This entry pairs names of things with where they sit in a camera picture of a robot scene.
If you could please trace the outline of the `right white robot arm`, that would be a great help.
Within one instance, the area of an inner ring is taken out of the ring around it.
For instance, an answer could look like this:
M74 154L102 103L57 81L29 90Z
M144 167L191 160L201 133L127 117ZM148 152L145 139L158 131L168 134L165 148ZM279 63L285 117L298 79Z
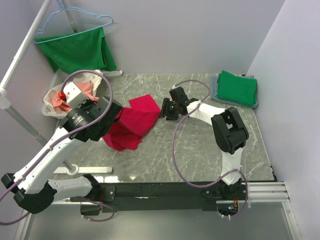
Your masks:
M234 107L219 108L203 103L197 98L188 98L179 86L169 91L170 98L162 102L160 117L167 121L176 121L179 116L201 120L213 128L215 142L222 153L221 180L219 193L230 200L241 187L242 153L249 139L249 132Z

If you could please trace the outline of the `red t-shirt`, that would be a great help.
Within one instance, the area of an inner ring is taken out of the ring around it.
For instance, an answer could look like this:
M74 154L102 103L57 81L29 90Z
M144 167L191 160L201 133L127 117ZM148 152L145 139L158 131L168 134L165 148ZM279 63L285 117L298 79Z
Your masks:
M104 142L116 151L136 150L143 137L158 120L161 109L149 94L130 99L130 107L124 107L119 120L112 124L102 137Z

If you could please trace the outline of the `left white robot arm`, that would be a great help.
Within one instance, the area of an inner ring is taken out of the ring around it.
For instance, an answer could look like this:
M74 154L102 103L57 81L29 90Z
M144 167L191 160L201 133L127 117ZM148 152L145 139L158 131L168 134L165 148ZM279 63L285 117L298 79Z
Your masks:
M98 102L88 99L80 107L70 110L60 122L51 140L21 170L6 173L1 181L13 194L17 205L31 214L37 214L53 202L66 198L83 197L100 201L102 188L91 175L52 180L49 177L75 150L88 140L99 141L116 123L123 106L109 96Z

